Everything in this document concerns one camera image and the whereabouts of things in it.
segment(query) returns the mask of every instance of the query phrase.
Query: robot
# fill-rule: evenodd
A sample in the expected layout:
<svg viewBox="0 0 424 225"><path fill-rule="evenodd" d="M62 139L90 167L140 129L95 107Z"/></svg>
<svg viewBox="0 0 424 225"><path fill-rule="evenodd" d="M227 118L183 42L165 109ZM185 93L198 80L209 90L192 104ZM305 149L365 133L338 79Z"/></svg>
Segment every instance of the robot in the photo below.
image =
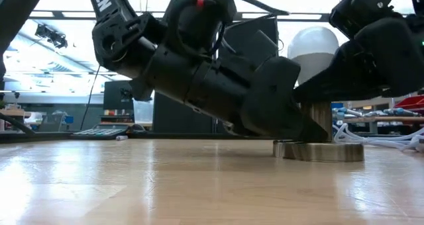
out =
<svg viewBox="0 0 424 225"><path fill-rule="evenodd" d="M244 1L270 12L265 17L288 14ZM155 90L222 120L234 134L322 142L328 134L298 103L396 97L424 86L422 2L412 0L416 14L404 18L390 1L336 5L329 23L349 41L327 69L295 89L300 65L275 56L277 46L263 32L249 36L239 49L226 43L226 30L242 24L233 23L234 0L171 0L161 21L149 13L137 16L128 0L91 0L97 19L93 43L101 66L132 79L136 100L150 98ZM33 3L15 18L28 17ZM18 26L19 21L11 22ZM9 40L12 33L2 34ZM221 45L230 54L215 60ZM252 59L253 52L259 57Z"/></svg>

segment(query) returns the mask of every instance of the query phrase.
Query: workbench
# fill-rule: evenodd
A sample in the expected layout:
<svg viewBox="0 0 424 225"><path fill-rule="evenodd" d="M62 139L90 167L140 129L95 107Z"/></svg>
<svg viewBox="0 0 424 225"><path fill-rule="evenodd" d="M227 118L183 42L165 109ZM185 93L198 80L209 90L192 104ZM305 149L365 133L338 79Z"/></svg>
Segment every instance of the workbench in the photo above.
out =
<svg viewBox="0 0 424 225"><path fill-rule="evenodd" d="M423 124L424 116L367 116L358 118L345 118L345 123L368 123L370 132L378 134L379 122L402 122L404 124Z"/></svg>
<svg viewBox="0 0 424 225"><path fill-rule="evenodd" d="M25 118L29 118L31 116L31 112L25 112L21 109L0 109L0 113L5 116L9 116L14 118L15 120L24 123ZM0 131L4 130L5 121L0 119Z"/></svg>

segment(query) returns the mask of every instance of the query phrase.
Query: ceiling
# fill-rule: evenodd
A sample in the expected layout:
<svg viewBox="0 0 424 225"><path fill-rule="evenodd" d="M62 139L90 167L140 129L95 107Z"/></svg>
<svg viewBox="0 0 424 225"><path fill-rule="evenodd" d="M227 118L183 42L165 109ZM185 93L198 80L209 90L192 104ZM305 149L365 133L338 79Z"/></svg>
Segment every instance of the ceiling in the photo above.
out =
<svg viewBox="0 0 424 225"><path fill-rule="evenodd" d="M137 12L163 12L169 0L129 0ZM259 0L272 7L291 11L293 13L329 13L340 0ZM411 13L411 0L393 0L395 10ZM259 13L262 10L236 0L239 12ZM13 40L5 54L7 81L16 81L10 90L46 91L46 92L76 92L89 93L97 71L98 64L94 56L91 30L95 21L92 19L90 0L40 0L32 19L22 27L19 35ZM62 11L62 20L55 19L53 11ZM72 14L87 16L82 20L66 20ZM45 24L52 30L66 35L68 47L56 49L51 43L35 36L38 24ZM313 26L314 23L280 22L280 38L287 45L294 35L302 28ZM330 28L326 23L316 23ZM346 38L335 31L340 42ZM121 75L106 75L106 69L101 68L96 79L93 92L101 92L103 84L109 80L127 79Z"/></svg>

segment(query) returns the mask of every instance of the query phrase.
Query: black robotic leg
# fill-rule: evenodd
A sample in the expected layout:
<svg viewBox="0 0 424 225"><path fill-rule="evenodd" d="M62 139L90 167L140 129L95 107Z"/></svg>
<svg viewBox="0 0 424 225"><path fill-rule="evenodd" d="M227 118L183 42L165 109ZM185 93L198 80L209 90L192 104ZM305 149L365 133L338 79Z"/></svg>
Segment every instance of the black robotic leg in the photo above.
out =
<svg viewBox="0 0 424 225"><path fill-rule="evenodd" d="M412 0L415 14L424 15L424 0Z"/></svg>
<svg viewBox="0 0 424 225"><path fill-rule="evenodd" d="M6 73L3 54L40 0L0 0L0 82Z"/></svg>

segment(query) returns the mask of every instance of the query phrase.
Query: computer monitor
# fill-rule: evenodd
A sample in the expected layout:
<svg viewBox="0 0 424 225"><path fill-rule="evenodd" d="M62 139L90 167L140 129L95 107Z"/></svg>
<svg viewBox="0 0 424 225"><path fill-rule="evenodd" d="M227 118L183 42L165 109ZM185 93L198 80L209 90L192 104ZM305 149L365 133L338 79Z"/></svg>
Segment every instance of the computer monitor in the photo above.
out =
<svg viewBox="0 0 424 225"><path fill-rule="evenodd" d="M105 92L103 95L103 109L129 109L133 110L132 89L128 81L105 82Z"/></svg>

